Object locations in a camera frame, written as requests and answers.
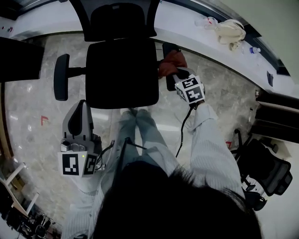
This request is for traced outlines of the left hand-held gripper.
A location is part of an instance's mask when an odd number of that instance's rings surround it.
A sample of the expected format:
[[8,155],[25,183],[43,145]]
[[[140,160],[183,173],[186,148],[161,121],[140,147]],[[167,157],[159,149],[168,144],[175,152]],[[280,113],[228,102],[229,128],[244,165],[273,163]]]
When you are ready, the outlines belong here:
[[91,138],[90,141],[62,140],[57,153],[59,171],[63,176],[91,177],[102,152],[101,138],[93,134],[91,108],[85,100],[77,102],[63,120],[64,138],[67,135]]

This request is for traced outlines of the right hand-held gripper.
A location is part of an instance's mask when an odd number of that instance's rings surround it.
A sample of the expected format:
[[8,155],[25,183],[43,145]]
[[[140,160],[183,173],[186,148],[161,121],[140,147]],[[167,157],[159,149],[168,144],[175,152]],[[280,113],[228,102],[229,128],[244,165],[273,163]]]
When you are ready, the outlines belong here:
[[178,95],[187,103],[194,104],[205,100],[204,85],[201,83],[199,76],[186,67],[178,67],[178,73],[173,74],[174,86]]

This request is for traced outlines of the red-brown cloth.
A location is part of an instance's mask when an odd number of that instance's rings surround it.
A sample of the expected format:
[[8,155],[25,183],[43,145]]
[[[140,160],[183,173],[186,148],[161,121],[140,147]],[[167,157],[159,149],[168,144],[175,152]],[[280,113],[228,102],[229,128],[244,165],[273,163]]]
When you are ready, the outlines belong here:
[[172,50],[158,65],[158,77],[163,78],[176,74],[178,67],[187,68],[187,62],[181,51]]

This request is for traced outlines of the person's left forearm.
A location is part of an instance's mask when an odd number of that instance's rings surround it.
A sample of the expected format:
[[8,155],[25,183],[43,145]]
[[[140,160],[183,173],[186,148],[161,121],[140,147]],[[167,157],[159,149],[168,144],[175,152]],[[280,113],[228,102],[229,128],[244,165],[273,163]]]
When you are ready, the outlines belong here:
[[74,177],[71,179],[77,187],[75,206],[80,210],[92,209],[99,211],[105,193],[108,190],[103,175],[95,174],[91,177]]

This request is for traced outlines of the person's right forearm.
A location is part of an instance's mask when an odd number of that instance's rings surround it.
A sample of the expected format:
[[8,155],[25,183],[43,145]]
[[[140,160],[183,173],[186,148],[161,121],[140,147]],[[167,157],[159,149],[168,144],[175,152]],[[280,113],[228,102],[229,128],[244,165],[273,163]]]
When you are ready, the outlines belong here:
[[224,138],[218,129],[217,115],[207,103],[198,105],[192,132],[191,164],[212,163],[232,159]]

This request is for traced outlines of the beige bag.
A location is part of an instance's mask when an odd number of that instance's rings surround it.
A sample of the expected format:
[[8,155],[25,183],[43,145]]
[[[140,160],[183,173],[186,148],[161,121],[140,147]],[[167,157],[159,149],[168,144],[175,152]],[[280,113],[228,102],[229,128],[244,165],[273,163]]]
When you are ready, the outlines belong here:
[[214,31],[217,35],[218,43],[227,45],[230,51],[235,51],[246,36],[244,26],[234,19],[217,23]]

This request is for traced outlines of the white window ledge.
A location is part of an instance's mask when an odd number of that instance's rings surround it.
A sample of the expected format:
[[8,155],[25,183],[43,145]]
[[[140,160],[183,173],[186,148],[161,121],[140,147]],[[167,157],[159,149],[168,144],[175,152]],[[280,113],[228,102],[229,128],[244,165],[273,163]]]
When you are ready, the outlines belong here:
[[[171,42],[185,49],[207,56],[245,76],[267,92],[299,98],[299,83],[290,76],[277,74],[274,67],[261,55],[251,54],[253,47],[244,42],[236,51],[218,43],[216,33],[195,26],[200,14],[179,5],[161,1],[155,18],[156,40]],[[12,32],[1,27],[13,27]],[[30,37],[81,32],[82,26],[70,2],[55,1],[31,10],[17,20],[0,17],[0,36],[15,40]],[[267,72],[273,75],[273,86],[268,84]]]

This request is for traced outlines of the clear plastic bag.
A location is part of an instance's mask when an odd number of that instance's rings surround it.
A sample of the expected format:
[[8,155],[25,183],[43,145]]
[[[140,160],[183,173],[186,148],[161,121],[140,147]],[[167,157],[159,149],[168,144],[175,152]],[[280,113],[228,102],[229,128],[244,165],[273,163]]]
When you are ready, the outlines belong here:
[[215,29],[218,21],[213,17],[203,17],[203,18],[197,18],[194,21],[195,26],[204,28],[207,30]]

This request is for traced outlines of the black office chair with headrest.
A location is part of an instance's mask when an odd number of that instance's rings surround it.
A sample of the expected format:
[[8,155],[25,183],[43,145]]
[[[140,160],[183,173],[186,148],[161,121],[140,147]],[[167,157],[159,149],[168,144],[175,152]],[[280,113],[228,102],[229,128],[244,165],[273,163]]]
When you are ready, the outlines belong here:
[[154,37],[160,0],[70,0],[90,45],[85,67],[68,68],[68,79],[85,76],[92,108],[154,105],[159,99]]

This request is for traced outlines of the person's light blue jeans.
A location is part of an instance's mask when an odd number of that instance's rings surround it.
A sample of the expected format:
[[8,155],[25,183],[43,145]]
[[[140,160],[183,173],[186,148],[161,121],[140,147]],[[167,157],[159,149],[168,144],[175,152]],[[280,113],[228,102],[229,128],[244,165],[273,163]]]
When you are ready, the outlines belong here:
[[156,160],[150,156],[154,150],[150,149],[149,143],[158,143],[164,146],[166,146],[166,143],[148,109],[146,107],[137,110],[123,108],[120,113],[118,146],[123,148],[126,138],[130,138],[131,142],[135,143],[135,129],[139,128],[142,146],[147,149],[143,151],[142,155],[139,155],[135,146],[127,144],[122,157],[122,165],[126,166],[129,163],[143,161],[158,167]]

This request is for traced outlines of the large black screen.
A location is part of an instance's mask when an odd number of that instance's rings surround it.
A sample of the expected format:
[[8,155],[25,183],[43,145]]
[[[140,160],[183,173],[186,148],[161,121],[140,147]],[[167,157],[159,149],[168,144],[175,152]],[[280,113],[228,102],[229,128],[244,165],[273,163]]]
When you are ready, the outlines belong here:
[[40,78],[44,47],[0,37],[0,83]]

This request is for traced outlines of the white metal rack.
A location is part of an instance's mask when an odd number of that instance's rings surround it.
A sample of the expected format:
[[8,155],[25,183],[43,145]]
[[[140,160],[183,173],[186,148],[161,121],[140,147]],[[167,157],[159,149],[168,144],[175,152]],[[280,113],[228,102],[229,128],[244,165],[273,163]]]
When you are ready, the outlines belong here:
[[36,200],[39,197],[39,193],[36,193],[35,196],[33,197],[33,199],[31,200],[30,204],[28,205],[28,207],[26,209],[23,208],[23,206],[19,203],[19,201],[17,200],[17,198],[15,197],[15,195],[13,194],[13,192],[11,191],[9,185],[12,182],[12,180],[17,176],[17,174],[23,170],[24,168],[26,168],[26,164],[25,163],[21,163],[13,172],[12,174],[6,179],[2,179],[0,178],[0,183],[5,187],[6,192],[10,195],[10,197],[12,198],[12,208],[15,208],[16,210],[18,210],[21,214],[23,214],[24,216],[28,217],[32,207],[35,205]]

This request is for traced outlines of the person's white striped shirt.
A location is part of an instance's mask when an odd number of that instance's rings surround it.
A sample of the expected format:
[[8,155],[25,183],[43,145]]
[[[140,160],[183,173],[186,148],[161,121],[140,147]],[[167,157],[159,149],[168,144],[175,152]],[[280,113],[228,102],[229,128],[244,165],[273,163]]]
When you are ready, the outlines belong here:
[[[154,157],[156,162],[167,174],[174,171],[178,162],[174,158],[170,150],[161,144],[150,142],[150,149],[154,151],[150,154]],[[113,177],[116,173],[116,158],[111,157],[109,160],[111,165],[108,166],[108,171],[103,175],[103,180],[107,186],[112,184]],[[204,179],[207,179],[208,185],[213,189],[231,189],[239,195],[241,192],[240,172],[232,156],[232,159],[221,160],[212,163],[211,161],[201,164],[191,164],[191,169],[195,172],[196,183],[200,186],[203,185]],[[70,216],[64,226],[62,239],[73,239],[74,237],[83,234],[91,236],[92,226],[95,224],[96,211],[92,209],[80,210],[75,204],[70,206]]]

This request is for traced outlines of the black equipment pile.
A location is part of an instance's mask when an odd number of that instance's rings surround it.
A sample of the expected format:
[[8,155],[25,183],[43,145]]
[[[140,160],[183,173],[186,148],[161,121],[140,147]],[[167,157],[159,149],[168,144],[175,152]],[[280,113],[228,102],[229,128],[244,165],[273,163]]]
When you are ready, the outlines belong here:
[[26,239],[61,239],[61,232],[51,218],[36,210],[24,216],[13,207],[13,199],[8,194],[0,198],[0,219]]

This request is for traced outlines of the black mesh swivel chair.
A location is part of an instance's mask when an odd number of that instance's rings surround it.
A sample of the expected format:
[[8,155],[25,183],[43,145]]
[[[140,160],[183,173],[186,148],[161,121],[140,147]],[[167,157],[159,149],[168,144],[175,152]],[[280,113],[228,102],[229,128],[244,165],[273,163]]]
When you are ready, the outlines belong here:
[[240,130],[235,129],[234,133],[238,135],[239,145],[231,153],[237,161],[241,182],[247,185],[245,190],[252,191],[256,187],[247,180],[250,177],[260,184],[266,195],[282,195],[292,182],[291,164],[276,157],[269,145],[253,139],[252,134],[242,142]]

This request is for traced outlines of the dark swivel chair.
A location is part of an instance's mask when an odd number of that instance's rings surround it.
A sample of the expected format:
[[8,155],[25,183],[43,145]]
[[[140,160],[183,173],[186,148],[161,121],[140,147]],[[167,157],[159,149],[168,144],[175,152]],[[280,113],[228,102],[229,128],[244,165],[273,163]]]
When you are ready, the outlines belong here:
[[250,184],[246,179],[243,181],[247,185],[246,189],[243,189],[246,202],[254,211],[260,211],[266,205],[267,200],[258,192],[253,191],[255,185]]

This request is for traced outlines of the black window sill rail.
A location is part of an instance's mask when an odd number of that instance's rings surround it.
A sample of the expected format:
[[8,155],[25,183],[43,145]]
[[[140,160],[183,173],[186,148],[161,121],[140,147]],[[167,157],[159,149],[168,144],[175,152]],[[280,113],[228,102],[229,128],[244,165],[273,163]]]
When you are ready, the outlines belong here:
[[243,19],[235,11],[224,5],[220,0],[164,0],[169,3],[179,5],[181,7],[188,8],[203,16],[211,16],[217,21],[222,22],[228,19],[234,19],[239,21],[245,29],[246,36],[245,41],[253,47],[261,49],[261,55],[274,67],[277,74],[289,76],[289,72],[274,53],[269,44],[262,38],[262,35],[258,33],[246,20]]

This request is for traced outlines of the dark window frame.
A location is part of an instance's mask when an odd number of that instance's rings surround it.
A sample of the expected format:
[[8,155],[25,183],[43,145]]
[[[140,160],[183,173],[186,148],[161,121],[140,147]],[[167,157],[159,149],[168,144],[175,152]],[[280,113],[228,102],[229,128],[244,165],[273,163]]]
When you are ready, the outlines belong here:
[[68,0],[0,0],[0,17],[15,21],[19,16],[43,5]]

